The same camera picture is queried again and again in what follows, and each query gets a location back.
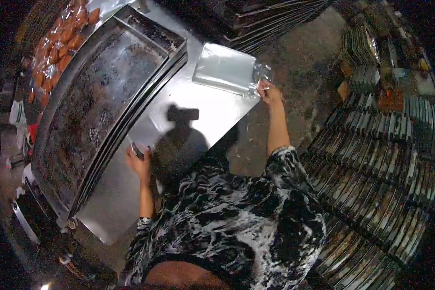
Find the stainless steel tray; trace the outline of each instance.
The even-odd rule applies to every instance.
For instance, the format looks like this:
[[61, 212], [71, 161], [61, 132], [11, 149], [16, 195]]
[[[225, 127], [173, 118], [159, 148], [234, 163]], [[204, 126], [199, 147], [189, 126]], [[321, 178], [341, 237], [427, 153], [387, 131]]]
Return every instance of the stainless steel tray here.
[[[152, 22], [135, 9], [127, 9], [142, 21]], [[32, 160], [37, 181], [61, 219], [70, 217], [104, 140], [165, 66], [170, 53], [174, 51], [115, 15], [69, 63], [43, 114]]]

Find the hand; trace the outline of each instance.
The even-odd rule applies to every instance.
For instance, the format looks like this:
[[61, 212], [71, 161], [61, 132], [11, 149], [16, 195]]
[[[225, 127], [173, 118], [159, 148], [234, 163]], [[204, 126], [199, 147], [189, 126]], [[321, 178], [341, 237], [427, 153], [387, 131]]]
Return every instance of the hand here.
[[132, 146], [129, 145], [126, 148], [126, 165], [129, 166], [140, 178], [142, 186], [148, 186], [150, 184], [150, 161], [151, 152], [148, 148], [144, 148], [144, 158], [141, 160], [135, 152], [132, 150]]
[[271, 84], [266, 80], [262, 80], [259, 83], [258, 93], [260, 94], [262, 100], [269, 106], [269, 108], [274, 103], [282, 103], [282, 92], [276, 88], [275, 85]]

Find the plastic wrap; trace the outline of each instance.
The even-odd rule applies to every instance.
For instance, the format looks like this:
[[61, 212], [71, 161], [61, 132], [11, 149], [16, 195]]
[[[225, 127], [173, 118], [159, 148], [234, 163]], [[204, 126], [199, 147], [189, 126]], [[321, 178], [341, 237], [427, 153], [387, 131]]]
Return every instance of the plastic wrap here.
[[205, 43], [192, 82], [248, 94], [256, 58], [228, 47]]
[[133, 2], [138, 1], [71, 0], [34, 49], [30, 82], [32, 98], [28, 101], [38, 102], [44, 109], [52, 89], [85, 40], [102, 25], [103, 21], [121, 7]]
[[258, 93], [258, 87], [259, 87], [259, 83], [263, 80], [272, 83], [274, 80], [274, 75], [272, 73], [271, 67], [256, 61], [255, 65], [253, 66], [253, 76], [251, 77], [249, 90], [248, 93], [245, 94], [245, 96], [261, 97]]

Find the plastic bag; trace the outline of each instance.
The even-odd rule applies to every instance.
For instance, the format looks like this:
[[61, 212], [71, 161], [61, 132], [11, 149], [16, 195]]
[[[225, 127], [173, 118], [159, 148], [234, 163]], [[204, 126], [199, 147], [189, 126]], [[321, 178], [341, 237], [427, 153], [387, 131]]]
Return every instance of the plastic bag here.
[[253, 66], [253, 76], [251, 77], [251, 83], [248, 93], [245, 96], [248, 97], [261, 97], [258, 92], [259, 83], [262, 80], [266, 80], [270, 83], [273, 82], [274, 76], [271, 67], [265, 64], [256, 62]]
[[10, 124], [16, 127], [26, 127], [23, 101], [14, 101], [10, 112]]
[[192, 82], [244, 95], [250, 88], [255, 61], [243, 52], [205, 43]]

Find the tray stack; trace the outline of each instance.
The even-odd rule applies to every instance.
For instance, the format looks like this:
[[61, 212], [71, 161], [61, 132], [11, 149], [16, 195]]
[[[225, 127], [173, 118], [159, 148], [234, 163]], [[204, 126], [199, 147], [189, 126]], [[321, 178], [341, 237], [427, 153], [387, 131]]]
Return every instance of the tray stack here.
[[220, 44], [248, 54], [319, 16], [330, 0], [198, 1], [216, 16]]
[[62, 220], [84, 205], [133, 120], [186, 61], [184, 38], [129, 5], [74, 55], [51, 92], [32, 158]]
[[333, 289], [391, 289], [416, 254], [435, 207], [435, 162], [416, 132], [423, 119], [435, 136], [435, 106], [421, 103], [383, 112], [373, 94], [353, 92], [301, 156], [329, 213], [316, 270]]
[[347, 29], [343, 33], [341, 56], [352, 67], [380, 64], [377, 43], [367, 24]]

